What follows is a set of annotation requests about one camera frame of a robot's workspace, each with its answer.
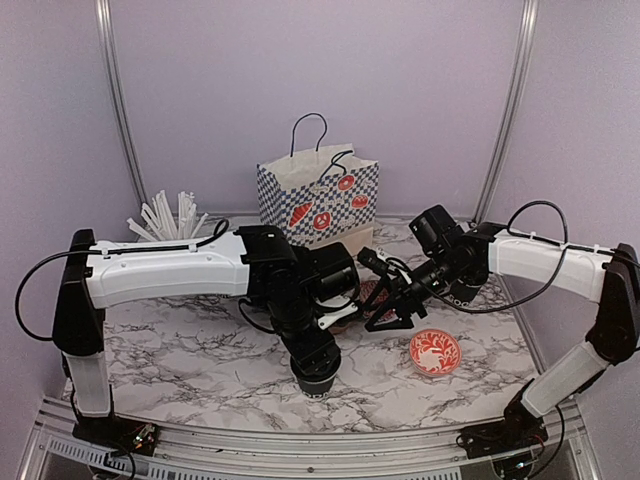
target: vent grille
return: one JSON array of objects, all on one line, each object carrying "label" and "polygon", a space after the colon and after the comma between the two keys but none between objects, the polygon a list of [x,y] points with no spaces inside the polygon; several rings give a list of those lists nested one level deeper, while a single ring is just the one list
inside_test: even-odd
[{"label": "vent grille", "polygon": [[[109,458],[105,464],[107,452],[99,447],[76,443],[73,439],[52,436],[48,451],[61,457],[75,460],[78,463],[102,468],[114,473],[130,472],[131,463],[127,457]],[[148,480],[265,480],[266,477],[251,477],[244,475],[224,475],[206,473],[202,470],[174,467],[154,462],[153,458],[144,460],[136,457],[136,478]],[[390,475],[375,477],[375,480],[463,480],[459,468],[448,468],[413,475]]]}]

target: gray wall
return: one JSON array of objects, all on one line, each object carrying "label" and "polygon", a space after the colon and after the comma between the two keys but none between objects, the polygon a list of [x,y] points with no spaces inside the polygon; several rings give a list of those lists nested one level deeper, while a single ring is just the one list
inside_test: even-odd
[{"label": "gray wall", "polygon": [[[68,248],[78,228],[128,237],[131,184],[109,104],[91,2],[0,6],[0,465],[14,478],[43,393],[63,384],[60,353],[13,316],[27,269]],[[51,332],[60,265],[25,293],[24,314]]]},{"label": "gray wall", "polygon": [[[471,215],[500,125],[522,2],[112,2],[147,189],[256,211],[255,165],[309,111],[381,161],[379,211]],[[315,144],[320,122],[300,128]]]},{"label": "gray wall", "polygon": [[[565,210],[571,239],[640,250],[640,3],[542,2],[533,59],[490,217],[506,221],[535,198]],[[522,229],[560,238],[552,214]],[[512,282],[515,296],[534,285]],[[550,363],[584,338],[596,307],[550,291],[525,306]],[[605,479],[640,471],[640,356],[580,398]]]}]

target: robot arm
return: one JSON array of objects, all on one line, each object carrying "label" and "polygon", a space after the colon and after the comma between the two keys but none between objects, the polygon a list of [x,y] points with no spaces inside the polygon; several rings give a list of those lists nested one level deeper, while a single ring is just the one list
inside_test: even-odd
[{"label": "robot arm", "polygon": [[[533,435],[541,434],[543,415],[568,396],[588,388],[610,365],[633,355],[640,333],[640,282],[633,266],[635,251],[630,246],[621,244],[615,252],[598,246],[558,247],[534,239],[535,234],[514,237],[505,225],[494,223],[465,232],[439,205],[417,217],[410,228],[430,257],[414,270],[402,271],[392,259],[385,261],[369,249],[358,256],[361,263],[381,276],[378,290],[363,306],[374,310],[366,325],[369,331],[412,328],[411,315],[426,315],[423,302],[433,296],[447,297],[461,310],[479,313],[465,306],[489,273],[548,282],[563,249],[562,267],[552,285],[600,305],[585,341],[526,385],[505,409],[504,421],[461,432],[462,446],[470,458],[528,445]],[[382,288],[389,291],[388,300],[374,309],[371,305]],[[391,309],[398,320],[379,323]]]},{"label": "robot arm", "polygon": [[330,389],[340,350],[327,328],[357,312],[342,296],[355,288],[355,297],[359,286],[353,259],[342,244],[311,251],[289,245],[283,233],[270,226],[241,227],[215,241],[142,245],[95,242],[91,230],[81,230],[71,251],[86,255],[67,260],[53,341],[63,352],[75,388],[77,437],[141,445],[125,435],[138,428],[135,422],[114,414],[102,329],[107,308],[132,300],[246,296],[269,311],[304,393],[321,396]]}]

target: shopping bag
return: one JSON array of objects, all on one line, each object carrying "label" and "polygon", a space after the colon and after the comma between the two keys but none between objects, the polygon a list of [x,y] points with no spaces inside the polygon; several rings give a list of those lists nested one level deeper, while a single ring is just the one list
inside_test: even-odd
[{"label": "shopping bag", "polygon": [[[320,117],[324,132],[315,149],[296,152],[296,128],[310,116]],[[356,157],[352,144],[321,147],[327,130],[319,113],[300,117],[289,155],[258,165],[260,220],[279,227],[293,245],[342,241],[355,255],[371,246],[379,166]]]}]

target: vertical metal post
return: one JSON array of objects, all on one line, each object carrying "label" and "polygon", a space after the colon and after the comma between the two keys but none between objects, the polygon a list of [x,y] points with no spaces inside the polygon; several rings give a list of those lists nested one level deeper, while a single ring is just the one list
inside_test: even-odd
[{"label": "vertical metal post", "polygon": [[482,222],[489,211],[491,200],[498,185],[498,177],[500,176],[500,171],[507,157],[509,139],[529,69],[537,16],[538,0],[525,0],[516,47],[516,58],[513,65],[509,93],[507,95],[507,104],[505,105],[502,115],[502,123],[493,149],[493,157],[491,158],[489,171],[487,172],[482,193],[480,194],[475,213],[473,214],[473,221],[475,223]]},{"label": "vertical metal post", "polygon": [[98,16],[98,31],[100,33],[100,42],[104,53],[105,66],[107,70],[107,79],[109,81],[109,89],[111,91],[111,100],[118,124],[118,133],[124,149],[124,154],[133,183],[138,203],[147,202],[147,192],[142,182],[142,172],[138,163],[138,157],[133,145],[133,138],[129,128],[129,120],[124,105],[124,95],[122,92],[122,84],[120,82],[120,73],[118,71],[118,61],[116,57],[116,45],[113,38],[113,28],[111,26],[111,8],[109,0],[96,0],[96,13]]}]

